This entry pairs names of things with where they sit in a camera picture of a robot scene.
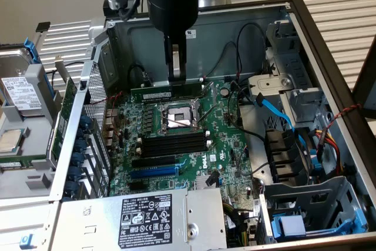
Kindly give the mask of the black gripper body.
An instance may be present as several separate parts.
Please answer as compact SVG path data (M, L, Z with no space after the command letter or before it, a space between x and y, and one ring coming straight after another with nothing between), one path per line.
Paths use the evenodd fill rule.
M196 21L198 0L148 0L149 17L156 29L173 38Z

